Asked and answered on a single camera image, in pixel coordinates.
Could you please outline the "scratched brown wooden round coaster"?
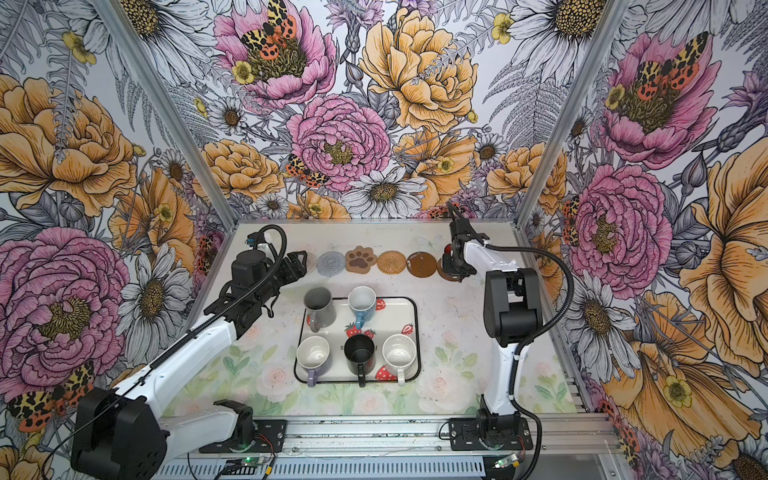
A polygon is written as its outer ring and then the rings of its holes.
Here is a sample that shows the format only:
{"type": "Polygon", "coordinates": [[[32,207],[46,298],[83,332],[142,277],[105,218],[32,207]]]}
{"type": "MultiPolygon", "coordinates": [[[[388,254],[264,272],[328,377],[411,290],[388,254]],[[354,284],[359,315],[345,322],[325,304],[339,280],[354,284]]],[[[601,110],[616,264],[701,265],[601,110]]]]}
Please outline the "scratched brown wooden round coaster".
{"type": "Polygon", "coordinates": [[[406,260],[409,273],[417,278],[428,278],[437,271],[437,260],[427,252],[415,252],[406,260]]]}

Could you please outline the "grey woven round coaster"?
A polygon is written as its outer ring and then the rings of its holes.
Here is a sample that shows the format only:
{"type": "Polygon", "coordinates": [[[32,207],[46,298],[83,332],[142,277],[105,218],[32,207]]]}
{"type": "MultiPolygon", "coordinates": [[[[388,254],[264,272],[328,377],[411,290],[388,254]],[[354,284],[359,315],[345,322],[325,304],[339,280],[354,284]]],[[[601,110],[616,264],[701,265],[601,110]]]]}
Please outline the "grey woven round coaster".
{"type": "Polygon", "coordinates": [[[324,277],[338,275],[346,269],[345,255],[338,251],[328,251],[317,259],[316,269],[324,277]]]}

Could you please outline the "grey mug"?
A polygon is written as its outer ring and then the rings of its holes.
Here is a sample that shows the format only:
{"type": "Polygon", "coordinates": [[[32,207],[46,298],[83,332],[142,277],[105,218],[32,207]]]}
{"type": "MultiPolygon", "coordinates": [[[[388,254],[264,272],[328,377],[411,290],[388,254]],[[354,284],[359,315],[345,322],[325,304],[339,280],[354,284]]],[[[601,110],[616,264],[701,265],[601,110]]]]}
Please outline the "grey mug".
{"type": "Polygon", "coordinates": [[[330,327],[336,320],[337,314],[333,296],[329,289],[317,287],[309,290],[303,298],[306,310],[306,322],[313,333],[330,327]]]}

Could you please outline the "woven rattan round coaster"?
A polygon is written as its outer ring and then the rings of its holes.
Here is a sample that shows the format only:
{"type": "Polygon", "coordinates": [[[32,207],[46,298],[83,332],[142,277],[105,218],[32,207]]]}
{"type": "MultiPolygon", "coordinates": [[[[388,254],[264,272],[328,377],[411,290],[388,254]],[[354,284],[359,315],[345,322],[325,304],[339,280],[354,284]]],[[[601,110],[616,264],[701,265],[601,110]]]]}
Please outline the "woven rattan round coaster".
{"type": "Polygon", "coordinates": [[[376,265],[384,274],[398,275],[406,269],[407,258],[399,251],[389,250],[378,256],[376,265]]]}

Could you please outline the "cork paw print coaster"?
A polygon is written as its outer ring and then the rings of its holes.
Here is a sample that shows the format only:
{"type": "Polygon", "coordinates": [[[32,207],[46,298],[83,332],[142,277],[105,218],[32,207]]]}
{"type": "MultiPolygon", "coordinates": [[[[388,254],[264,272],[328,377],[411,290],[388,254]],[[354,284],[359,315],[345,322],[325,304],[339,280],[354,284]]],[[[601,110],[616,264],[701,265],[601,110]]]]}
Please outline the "cork paw print coaster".
{"type": "Polygon", "coordinates": [[[378,257],[370,247],[357,246],[345,254],[345,270],[354,274],[368,274],[378,257]]]}

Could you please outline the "light blue mug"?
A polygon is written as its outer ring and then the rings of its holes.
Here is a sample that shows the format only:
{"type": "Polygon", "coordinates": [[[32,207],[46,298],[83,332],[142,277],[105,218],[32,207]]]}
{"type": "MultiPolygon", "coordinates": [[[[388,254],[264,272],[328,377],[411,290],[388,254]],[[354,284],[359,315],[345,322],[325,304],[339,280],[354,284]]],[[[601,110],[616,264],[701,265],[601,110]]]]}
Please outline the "light blue mug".
{"type": "Polygon", "coordinates": [[[356,328],[362,330],[376,312],[375,291],[368,286],[355,287],[348,296],[348,306],[354,314],[356,328]]]}

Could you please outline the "plain brown wooden round coaster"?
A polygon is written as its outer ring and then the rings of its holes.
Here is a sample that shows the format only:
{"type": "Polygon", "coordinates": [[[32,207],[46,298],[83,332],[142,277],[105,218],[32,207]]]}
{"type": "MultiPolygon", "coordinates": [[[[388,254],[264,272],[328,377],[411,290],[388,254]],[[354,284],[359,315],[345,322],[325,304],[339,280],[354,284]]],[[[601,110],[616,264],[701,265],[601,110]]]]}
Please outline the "plain brown wooden round coaster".
{"type": "Polygon", "coordinates": [[[448,273],[446,273],[444,271],[442,260],[437,260],[436,270],[437,270],[438,275],[442,279],[444,279],[444,280],[446,280],[448,282],[459,282],[460,281],[456,276],[452,276],[452,275],[450,275],[450,274],[448,274],[448,273]]]}

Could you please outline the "multicolour woven round coaster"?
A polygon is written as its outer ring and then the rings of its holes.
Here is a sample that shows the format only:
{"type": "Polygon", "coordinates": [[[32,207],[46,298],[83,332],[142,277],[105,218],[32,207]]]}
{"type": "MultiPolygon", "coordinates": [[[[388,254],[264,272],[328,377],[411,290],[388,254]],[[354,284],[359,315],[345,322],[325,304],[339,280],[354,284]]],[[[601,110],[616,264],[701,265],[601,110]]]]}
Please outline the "multicolour woven round coaster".
{"type": "Polygon", "coordinates": [[[316,268],[316,257],[312,253],[307,253],[307,259],[306,259],[306,267],[307,267],[307,273],[311,273],[316,268]]]}

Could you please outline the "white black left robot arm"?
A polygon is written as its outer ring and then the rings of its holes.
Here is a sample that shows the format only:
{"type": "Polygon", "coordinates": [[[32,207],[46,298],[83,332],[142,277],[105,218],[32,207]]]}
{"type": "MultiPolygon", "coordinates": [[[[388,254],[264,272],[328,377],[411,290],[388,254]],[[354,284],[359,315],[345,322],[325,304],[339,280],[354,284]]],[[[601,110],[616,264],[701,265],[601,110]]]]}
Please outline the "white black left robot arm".
{"type": "Polygon", "coordinates": [[[253,410],[243,403],[217,400],[185,416],[163,413],[212,359],[262,315],[273,315],[281,288],[306,273],[304,251],[239,253],[230,281],[191,330],[137,373],[110,389],[96,388],[79,402],[72,468],[96,479],[150,479],[167,461],[205,446],[250,448],[256,429],[253,410]]]}

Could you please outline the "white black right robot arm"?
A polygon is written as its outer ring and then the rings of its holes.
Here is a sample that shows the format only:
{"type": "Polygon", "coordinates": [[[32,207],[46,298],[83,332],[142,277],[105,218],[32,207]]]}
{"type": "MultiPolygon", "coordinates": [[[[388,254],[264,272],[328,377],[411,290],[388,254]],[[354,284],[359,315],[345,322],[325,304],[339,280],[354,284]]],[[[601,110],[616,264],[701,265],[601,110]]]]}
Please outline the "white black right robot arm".
{"type": "Polygon", "coordinates": [[[543,326],[538,276],[507,258],[462,215],[454,214],[449,228],[443,272],[458,281],[471,276],[484,280],[482,317],[491,339],[491,371],[481,406],[473,427],[451,427],[455,448],[530,449],[530,429],[513,400],[519,386],[517,370],[528,352],[524,340],[543,326]]]}

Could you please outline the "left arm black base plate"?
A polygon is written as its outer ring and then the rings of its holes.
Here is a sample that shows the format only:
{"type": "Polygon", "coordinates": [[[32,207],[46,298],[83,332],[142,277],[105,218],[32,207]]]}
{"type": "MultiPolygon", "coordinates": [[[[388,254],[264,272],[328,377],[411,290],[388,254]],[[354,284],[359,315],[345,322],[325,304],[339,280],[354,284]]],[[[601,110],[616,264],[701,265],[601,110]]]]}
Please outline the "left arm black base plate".
{"type": "Polygon", "coordinates": [[[199,448],[204,454],[280,453],[286,436],[285,420],[247,420],[239,422],[226,440],[199,448]]]}

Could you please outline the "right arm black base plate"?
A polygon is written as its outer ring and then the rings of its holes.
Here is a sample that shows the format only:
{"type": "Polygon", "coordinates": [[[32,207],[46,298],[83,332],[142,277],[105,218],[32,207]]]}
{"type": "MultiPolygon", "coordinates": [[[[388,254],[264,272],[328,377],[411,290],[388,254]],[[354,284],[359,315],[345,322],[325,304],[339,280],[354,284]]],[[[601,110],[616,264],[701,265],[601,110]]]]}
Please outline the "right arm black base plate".
{"type": "Polygon", "coordinates": [[[492,415],[489,418],[452,418],[448,422],[453,451],[532,450],[531,429],[520,415],[492,415]]]}

